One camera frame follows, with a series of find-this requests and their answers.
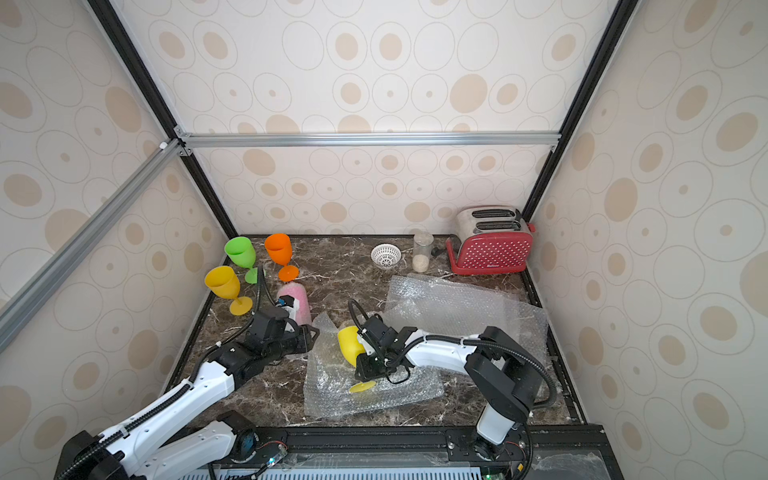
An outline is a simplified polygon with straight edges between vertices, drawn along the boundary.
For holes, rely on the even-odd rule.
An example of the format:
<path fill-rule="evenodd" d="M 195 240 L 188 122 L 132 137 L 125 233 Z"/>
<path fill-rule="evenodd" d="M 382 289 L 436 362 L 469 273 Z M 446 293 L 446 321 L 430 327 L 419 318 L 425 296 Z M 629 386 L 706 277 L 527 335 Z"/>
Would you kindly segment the clear jar with powder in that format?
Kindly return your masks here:
<path fill-rule="evenodd" d="M 412 269 L 416 273 L 425 273 L 432 258 L 434 236 L 424 230 L 417 230 L 413 236 Z"/>

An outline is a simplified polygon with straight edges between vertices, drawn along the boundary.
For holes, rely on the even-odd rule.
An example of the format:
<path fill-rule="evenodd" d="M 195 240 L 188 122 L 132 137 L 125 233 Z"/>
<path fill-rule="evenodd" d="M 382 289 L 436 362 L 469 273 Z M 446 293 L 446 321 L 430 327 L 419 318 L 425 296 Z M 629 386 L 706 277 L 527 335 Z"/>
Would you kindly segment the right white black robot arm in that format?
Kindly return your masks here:
<path fill-rule="evenodd" d="M 374 315 L 355 328 L 355 377 L 362 382 L 392 381 L 396 373 L 410 374 L 418 368 L 467 375 L 486 401 L 476 436 L 488 446 L 503 444 L 534 411 L 556 401 L 556 384 L 544 365 L 497 327 L 453 337 L 415 327 L 397 331 Z"/>

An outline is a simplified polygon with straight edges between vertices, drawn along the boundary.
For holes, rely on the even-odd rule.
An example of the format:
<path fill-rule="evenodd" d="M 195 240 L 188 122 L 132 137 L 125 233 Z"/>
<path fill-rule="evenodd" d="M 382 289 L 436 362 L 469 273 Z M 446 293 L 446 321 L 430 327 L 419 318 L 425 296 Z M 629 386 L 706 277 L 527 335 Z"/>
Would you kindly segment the red toaster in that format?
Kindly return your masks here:
<path fill-rule="evenodd" d="M 535 226 L 511 206 L 461 210 L 455 233 L 446 240 L 450 267 L 458 275 L 519 273 L 527 268 Z"/>

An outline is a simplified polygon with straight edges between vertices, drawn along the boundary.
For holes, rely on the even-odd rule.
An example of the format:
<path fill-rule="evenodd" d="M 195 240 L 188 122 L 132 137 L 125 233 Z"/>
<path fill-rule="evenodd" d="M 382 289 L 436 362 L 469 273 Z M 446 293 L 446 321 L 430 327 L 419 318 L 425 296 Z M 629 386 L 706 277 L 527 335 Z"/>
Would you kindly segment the orange bubble glass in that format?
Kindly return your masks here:
<path fill-rule="evenodd" d="M 299 276 L 299 269 L 291 263 L 293 257 L 293 247 L 291 239 L 287 234 L 278 233 L 270 235 L 264 242 L 265 249 L 270 259 L 280 266 L 278 278 L 289 283 Z"/>

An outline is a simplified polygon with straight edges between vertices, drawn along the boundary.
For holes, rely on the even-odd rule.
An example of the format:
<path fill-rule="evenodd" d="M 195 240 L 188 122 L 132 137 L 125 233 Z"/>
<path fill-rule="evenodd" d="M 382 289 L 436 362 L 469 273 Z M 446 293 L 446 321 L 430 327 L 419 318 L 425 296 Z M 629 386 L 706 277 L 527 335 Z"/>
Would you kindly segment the white sink strainer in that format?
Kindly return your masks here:
<path fill-rule="evenodd" d="M 370 258 L 378 268 L 389 270 L 399 264 L 402 259 L 402 253 L 395 245 L 383 243 L 376 245 L 371 250 Z"/>

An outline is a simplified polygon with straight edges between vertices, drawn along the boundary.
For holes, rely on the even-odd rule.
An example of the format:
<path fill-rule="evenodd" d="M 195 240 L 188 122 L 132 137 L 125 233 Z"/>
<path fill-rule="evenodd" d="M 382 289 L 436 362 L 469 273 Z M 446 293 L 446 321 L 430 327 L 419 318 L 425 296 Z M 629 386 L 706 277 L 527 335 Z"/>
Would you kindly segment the left diagonal aluminium rail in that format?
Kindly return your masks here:
<path fill-rule="evenodd" d="M 63 282 L 120 220 L 167 164 L 180 156 L 181 141 L 169 139 L 79 228 L 1 309 L 1 348 L 6 349 Z"/>

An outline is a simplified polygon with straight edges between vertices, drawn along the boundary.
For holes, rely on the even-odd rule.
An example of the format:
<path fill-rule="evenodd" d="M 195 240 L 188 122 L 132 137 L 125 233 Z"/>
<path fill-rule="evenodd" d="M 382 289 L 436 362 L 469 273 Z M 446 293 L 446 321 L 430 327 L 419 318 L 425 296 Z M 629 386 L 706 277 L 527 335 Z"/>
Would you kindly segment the green wine glass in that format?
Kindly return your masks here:
<path fill-rule="evenodd" d="M 225 244 L 225 252 L 229 259 L 238 267 L 246 270 L 245 281 L 255 285 L 258 283 L 259 270 L 256 266 L 256 251 L 252 241 L 246 237 L 235 237 Z"/>

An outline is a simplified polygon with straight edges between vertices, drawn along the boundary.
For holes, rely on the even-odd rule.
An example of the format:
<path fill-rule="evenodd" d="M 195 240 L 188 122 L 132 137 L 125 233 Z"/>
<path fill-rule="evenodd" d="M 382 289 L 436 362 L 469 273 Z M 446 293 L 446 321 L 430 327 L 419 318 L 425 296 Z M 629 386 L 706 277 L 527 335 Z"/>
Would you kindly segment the horizontal aluminium rail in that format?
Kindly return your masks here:
<path fill-rule="evenodd" d="M 191 148 L 556 146 L 560 137 L 554 131 L 180 134 Z"/>

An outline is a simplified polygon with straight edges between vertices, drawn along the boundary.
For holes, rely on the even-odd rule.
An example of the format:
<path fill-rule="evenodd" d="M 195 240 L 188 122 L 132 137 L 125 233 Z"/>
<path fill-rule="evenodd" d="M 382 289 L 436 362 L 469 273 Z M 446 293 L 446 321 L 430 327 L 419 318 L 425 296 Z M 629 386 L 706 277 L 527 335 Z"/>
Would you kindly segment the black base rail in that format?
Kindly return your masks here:
<path fill-rule="evenodd" d="M 558 450 L 600 453 L 608 475 L 622 478 L 607 436 L 597 425 L 514 426 L 499 445 L 475 428 L 455 427 L 255 427 L 236 413 L 222 416 L 203 429 L 176 434 L 158 447 L 149 443 L 149 430 L 140 428 L 109 448 L 119 457 L 127 477 L 157 479 L 165 473 L 186 474 L 211 462 L 263 467 L 280 453 L 306 454 L 443 454 L 450 462 L 482 468 L 517 468 L 524 478 L 544 461 L 538 452 Z"/>

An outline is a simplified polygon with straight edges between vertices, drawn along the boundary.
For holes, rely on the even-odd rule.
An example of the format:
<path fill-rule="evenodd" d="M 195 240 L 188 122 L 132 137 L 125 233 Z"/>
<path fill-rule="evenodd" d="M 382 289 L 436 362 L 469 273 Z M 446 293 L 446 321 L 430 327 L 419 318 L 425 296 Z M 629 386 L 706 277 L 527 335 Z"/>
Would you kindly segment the beige bubble glass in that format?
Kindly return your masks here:
<path fill-rule="evenodd" d="M 243 316 L 252 310 L 253 300 L 240 295 L 240 281 L 230 266 L 219 266 L 210 270 L 204 283 L 214 295 L 230 301 L 229 311 L 232 315 Z"/>

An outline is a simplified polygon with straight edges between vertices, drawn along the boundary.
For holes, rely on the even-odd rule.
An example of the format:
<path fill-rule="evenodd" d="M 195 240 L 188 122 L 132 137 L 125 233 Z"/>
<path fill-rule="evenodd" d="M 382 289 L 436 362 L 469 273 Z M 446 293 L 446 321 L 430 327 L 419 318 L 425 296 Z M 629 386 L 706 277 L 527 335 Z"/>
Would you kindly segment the pink bubble glass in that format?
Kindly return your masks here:
<path fill-rule="evenodd" d="M 286 310 L 289 318 L 297 325 L 312 323 L 308 295 L 303 285 L 290 282 L 283 285 L 277 292 L 278 305 Z"/>

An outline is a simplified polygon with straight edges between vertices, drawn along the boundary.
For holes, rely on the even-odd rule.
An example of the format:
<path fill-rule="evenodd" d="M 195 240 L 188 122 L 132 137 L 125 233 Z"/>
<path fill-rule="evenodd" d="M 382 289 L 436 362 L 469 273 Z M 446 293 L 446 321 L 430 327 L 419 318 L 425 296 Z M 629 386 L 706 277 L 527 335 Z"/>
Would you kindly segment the yellow bubble glass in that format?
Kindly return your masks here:
<path fill-rule="evenodd" d="M 337 334 L 339 347 L 344 359 L 353 367 L 357 366 L 357 357 L 360 354 L 365 354 L 365 347 L 358 339 L 358 328 L 355 326 L 349 326 L 340 330 Z M 350 389 L 350 393 L 360 393 L 366 390 L 372 389 L 376 385 L 375 381 L 359 382 L 353 385 Z"/>

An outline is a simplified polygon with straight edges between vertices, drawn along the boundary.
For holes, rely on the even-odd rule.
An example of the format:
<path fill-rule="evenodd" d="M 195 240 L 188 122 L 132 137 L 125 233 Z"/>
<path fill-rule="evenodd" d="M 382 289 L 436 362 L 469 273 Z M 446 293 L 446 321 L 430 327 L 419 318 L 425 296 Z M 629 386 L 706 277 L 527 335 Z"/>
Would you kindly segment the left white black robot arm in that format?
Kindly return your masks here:
<path fill-rule="evenodd" d="M 62 448 L 56 479 L 139 479 L 166 441 L 270 363 L 312 350 L 319 330 L 268 306 L 211 346 L 191 375 L 138 413 L 97 435 L 83 430 Z"/>

